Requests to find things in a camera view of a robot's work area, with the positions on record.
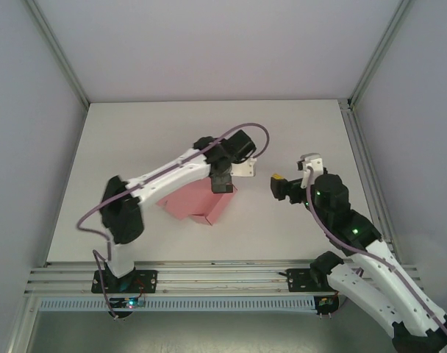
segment black joint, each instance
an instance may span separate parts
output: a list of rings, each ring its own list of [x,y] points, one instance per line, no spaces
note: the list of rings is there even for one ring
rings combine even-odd
[[[447,329],[447,315],[444,326]],[[427,331],[426,337],[418,337],[411,335],[404,323],[394,322],[392,343],[397,352],[401,353],[438,353],[447,346],[447,336],[438,328],[436,331]]]
[[[109,180],[102,201],[126,191],[126,183],[119,176]],[[127,244],[143,232],[139,198],[125,195],[99,210],[103,225],[109,229],[116,244]]]
[[[315,189],[322,193],[329,193],[331,196],[338,196],[347,193],[348,188],[343,185],[339,175],[323,174],[315,180]]]
[[[325,252],[310,264],[310,276],[319,287],[327,286],[328,279],[332,269],[338,265],[344,264],[343,259],[333,252]]]
[[[208,147],[215,138],[207,136],[197,140],[193,148],[203,150]],[[219,143],[213,146],[209,151],[206,151],[206,161],[208,164],[214,166],[226,162],[228,166],[231,163],[239,164],[245,162],[256,151],[256,146],[251,138],[243,131],[238,130],[230,138],[223,138]]]
[[[338,235],[342,242],[353,246],[356,249],[366,251],[366,247],[376,240],[382,240],[382,235],[377,228],[366,217],[351,210],[350,221],[338,227]],[[353,252],[341,249],[346,256],[351,256]]]

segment black bracket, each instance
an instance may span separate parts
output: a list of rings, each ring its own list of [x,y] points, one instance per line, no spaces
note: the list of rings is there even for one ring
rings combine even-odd
[[[287,286],[291,293],[321,293],[335,292],[326,283],[317,283],[313,279],[309,268],[289,268],[286,270]],[[328,315],[334,313],[340,307],[340,299],[336,295],[314,296],[317,314]]]
[[[328,285],[318,284],[310,275],[309,268],[289,268],[286,270],[287,286],[294,292],[335,292]]]
[[[101,270],[104,279],[106,293],[113,294],[153,294],[157,289],[158,271],[155,270],[134,270],[124,277],[117,278],[112,275],[108,267]],[[91,293],[103,293],[99,271],[95,271]]]

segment cardboard box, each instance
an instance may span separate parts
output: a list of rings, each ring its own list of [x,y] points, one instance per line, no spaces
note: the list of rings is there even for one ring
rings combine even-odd
[[[176,190],[157,204],[179,220],[189,217],[197,223],[212,226],[236,192],[234,186],[233,193],[213,193],[210,178],[206,178]]]

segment enclosure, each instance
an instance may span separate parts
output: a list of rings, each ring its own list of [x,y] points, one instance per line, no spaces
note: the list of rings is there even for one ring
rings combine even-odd
[[[111,177],[246,122],[271,141],[214,225],[142,209],[129,256],[156,288],[113,321],[76,222]],[[0,0],[0,352],[394,352],[281,275],[344,257],[271,194],[310,152],[447,312],[447,0]]]

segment white table surface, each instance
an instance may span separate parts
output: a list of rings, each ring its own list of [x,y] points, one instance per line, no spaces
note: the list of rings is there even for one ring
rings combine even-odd
[[[302,205],[278,202],[269,188],[279,173],[299,178],[302,154],[322,154],[348,186],[352,207],[368,216],[343,118],[336,100],[187,101],[92,104],[49,251],[49,262],[93,261],[106,254],[97,235],[78,232],[77,220],[101,200],[107,180],[129,179],[178,157],[202,136],[220,136],[243,122],[271,134],[253,178],[234,178],[238,192],[214,226],[178,221],[158,206],[143,210],[146,229],[134,242],[137,261],[313,259],[335,250]],[[258,147],[264,134],[248,128]],[[99,214],[85,223],[101,229]]]

